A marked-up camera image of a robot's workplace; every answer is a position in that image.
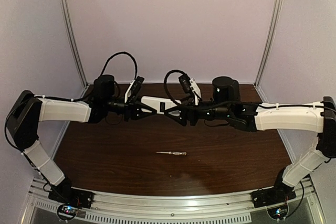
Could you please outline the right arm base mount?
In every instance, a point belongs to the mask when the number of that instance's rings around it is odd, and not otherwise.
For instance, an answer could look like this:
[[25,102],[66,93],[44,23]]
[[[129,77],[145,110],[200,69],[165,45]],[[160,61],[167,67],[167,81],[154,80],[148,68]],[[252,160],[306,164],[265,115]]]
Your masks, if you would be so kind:
[[254,208],[266,207],[268,216],[275,220],[285,220],[289,214],[288,201],[296,198],[296,193],[282,193],[274,188],[258,189],[251,193]]

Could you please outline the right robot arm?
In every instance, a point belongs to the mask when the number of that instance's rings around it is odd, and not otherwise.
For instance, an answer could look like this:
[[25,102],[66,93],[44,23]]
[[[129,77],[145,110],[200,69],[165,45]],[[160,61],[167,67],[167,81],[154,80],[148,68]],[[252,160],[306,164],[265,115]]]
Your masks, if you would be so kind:
[[317,142],[298,161],[282,169],[274,189],[289,192],[322,163],[335,158],[335,103],[331,97],[308,104],[248,103],[240,100],[239,83],[230,77],[212,81],[213,98],[193,104],[173,101],[164,114],[180,125],[195,125],[199,119],[225,120],[237,130],[303,130],[315,132]]

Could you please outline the clear handle screwdriver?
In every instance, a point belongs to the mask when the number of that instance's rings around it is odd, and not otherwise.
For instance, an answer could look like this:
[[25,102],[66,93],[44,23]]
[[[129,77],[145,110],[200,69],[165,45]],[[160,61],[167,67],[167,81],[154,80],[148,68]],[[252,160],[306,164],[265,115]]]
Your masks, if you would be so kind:
[[166,154],[166,155],[175,155],[175,156],[186,156],[187,152],[165,152],[165,151],[156,151],[157,154]]

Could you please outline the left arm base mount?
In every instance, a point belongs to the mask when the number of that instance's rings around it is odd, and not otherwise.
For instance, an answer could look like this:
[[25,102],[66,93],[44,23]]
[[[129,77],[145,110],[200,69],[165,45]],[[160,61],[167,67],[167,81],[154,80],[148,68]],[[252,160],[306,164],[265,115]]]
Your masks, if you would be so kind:
[[77,217],[80,209],[90,209],[93,197],[94,193],[91,191],[73,188],[68,198],[53,189],[51,189],[48,194],[48,199],[60,203],[57,207],[56,214],[58,218],[64,222],[69,222]]

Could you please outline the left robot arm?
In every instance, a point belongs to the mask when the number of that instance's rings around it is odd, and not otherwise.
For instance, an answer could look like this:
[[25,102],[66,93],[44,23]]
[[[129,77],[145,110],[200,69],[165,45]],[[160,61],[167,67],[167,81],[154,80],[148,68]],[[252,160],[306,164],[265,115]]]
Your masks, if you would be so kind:
[[72,193],[71,181],[42,147],[37,134],[39,123],[44,121],[99,123],[109,112],[122,114],[124,120],[137,120],[163,114],[167,108],[166,99],[138,97],[142,82],[142,77],[136,77],[123,97],[115,95],[119,88],[114,76],[109,74],[99,76],[93,83],[92,91],[80,99],[53,98],[35,95],[25,90],[6,118],[5,136],[12,137],[14,148],[34,165],[53,191],[63,197],[69,197]]

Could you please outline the white red remote control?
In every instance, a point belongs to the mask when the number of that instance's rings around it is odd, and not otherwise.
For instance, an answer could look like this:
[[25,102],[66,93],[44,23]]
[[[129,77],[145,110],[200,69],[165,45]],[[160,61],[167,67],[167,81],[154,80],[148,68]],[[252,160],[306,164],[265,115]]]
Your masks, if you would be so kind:
[[156,110],[157,114],[164,114],[164,111],[176,106],[170,99],[143,96],[141,102]]

